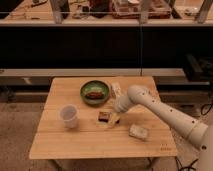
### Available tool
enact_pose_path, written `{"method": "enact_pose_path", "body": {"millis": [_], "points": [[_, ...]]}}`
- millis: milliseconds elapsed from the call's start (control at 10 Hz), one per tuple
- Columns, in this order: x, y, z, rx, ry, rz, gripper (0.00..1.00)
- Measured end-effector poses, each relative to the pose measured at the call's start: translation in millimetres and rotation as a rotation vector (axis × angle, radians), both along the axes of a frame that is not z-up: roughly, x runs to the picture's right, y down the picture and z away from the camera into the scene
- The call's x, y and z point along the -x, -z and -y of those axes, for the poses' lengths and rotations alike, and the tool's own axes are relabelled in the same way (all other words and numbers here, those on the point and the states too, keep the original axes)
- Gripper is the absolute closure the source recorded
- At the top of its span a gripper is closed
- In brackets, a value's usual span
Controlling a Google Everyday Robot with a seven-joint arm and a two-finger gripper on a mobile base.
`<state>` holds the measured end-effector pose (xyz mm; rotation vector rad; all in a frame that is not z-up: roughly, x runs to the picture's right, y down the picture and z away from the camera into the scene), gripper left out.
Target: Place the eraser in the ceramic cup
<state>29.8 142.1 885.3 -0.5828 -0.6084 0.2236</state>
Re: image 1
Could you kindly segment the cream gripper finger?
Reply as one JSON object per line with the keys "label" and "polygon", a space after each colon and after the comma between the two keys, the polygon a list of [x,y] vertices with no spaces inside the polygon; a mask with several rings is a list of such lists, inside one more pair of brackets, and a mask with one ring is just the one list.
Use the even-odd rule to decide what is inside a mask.
{"label": "cream gripper finger", "polygon": [[99,120],[96,121],[96,125],[97,125],[97,127],[101,128],[101,129],[107,129],[108,128],[108,123],[102,122],[102,121],[99,121]]}
{"label": "cream gripper finger", "polygon": [[108,126],[113,127],[119,120],[120,120],[120,115],[117,113],[112,113],[108,121]]}

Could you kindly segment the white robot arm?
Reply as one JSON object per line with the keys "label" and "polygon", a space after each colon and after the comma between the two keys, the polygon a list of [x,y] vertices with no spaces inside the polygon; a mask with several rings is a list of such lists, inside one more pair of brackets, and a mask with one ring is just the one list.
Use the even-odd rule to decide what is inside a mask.
{"label": "white robot arm", "polygon": [[145,86],[131,85],[125,94],[116,89],[112,92],[116,113],[126,113],[136,105],[146,107],[199,150],[197,171],[213,171],[213,124],[207,125],[161,102]]}

